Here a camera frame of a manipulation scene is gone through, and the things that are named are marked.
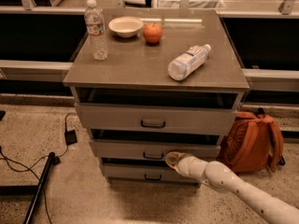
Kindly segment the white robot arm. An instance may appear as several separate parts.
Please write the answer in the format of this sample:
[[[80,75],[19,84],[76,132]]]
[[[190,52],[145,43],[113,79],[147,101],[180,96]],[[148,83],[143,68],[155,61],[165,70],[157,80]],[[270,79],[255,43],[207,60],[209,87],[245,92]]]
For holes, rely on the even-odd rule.
[[[179,175],[216,190],[230,191],[269,224],[299,224],[299,209],[245,182],[218,161],[203,161],[192,154],[171,151],[165,162]]]

